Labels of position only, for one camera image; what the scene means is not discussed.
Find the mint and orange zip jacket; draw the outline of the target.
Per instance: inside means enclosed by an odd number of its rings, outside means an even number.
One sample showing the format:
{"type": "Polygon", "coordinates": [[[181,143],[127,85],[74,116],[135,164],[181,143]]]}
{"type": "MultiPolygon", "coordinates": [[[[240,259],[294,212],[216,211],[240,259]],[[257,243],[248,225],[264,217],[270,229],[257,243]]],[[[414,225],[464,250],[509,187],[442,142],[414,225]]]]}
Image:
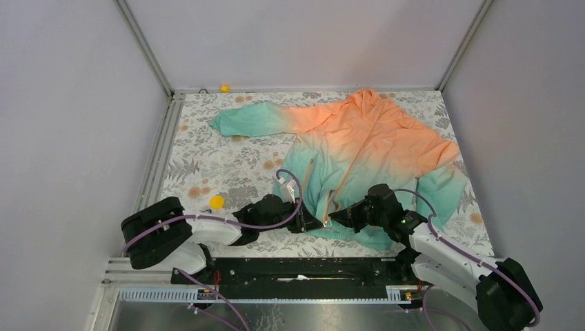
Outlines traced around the mint and orange zip jacket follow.
{"type": "Polygon", "coordinates": [[[405,208],[432,214],[433,225],[440,229],[455,214],[468,183],[455,166],[459,156],[455,142],[374,90],[316,106],[263,102],[222,110],[210,125],[225,137],[296,135],[283,167],[300,180],[309,213],[324,223],[313,231],[315,237],[349,239],[387,250],[392,241],[380,226],[355,232],[331,220],[330,214],[385,183],[397,191],[405,208]]]}

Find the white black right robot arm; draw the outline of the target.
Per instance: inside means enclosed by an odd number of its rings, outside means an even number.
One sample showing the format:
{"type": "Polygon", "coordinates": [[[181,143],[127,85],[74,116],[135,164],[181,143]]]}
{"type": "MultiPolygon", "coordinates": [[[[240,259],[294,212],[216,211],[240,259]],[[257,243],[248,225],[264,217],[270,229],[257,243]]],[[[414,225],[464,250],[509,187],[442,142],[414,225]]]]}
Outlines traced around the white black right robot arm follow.
{"type": "Polygon", "coordinates": [[[397,278],[412,284],[420,280],[437,287],[476,311],[488,330],[523,330],[541,321],[543,310],[528,275],[514,259],[496,259],[462,245],[434,227],[437,212],[430,201],[412,191],[430,213],[405,209],[399,190],[386,184],[371,187],[364,198],[329,217],[359,232],[367,225],[381,228],[404,245],[396,256],[397,278]]]}

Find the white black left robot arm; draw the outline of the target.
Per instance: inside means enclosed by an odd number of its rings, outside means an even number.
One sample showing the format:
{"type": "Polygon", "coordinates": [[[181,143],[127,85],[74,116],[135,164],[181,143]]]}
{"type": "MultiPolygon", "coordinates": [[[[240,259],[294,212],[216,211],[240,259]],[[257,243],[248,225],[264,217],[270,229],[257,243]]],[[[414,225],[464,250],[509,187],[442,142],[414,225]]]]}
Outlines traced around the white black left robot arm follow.
{"type": "Polygon", "coordinates": [[[184,210],[179,198],[169,197],[121,222],[123,253],[133,269],[165,265],[186,271],[197,283],[206,283],[214,274],[207,242],[242,246],[270,230],[285,228],[298,234],[323,227],[300,199],[283,201],[273,194],[227,217],[185,214],[184,210]]]}

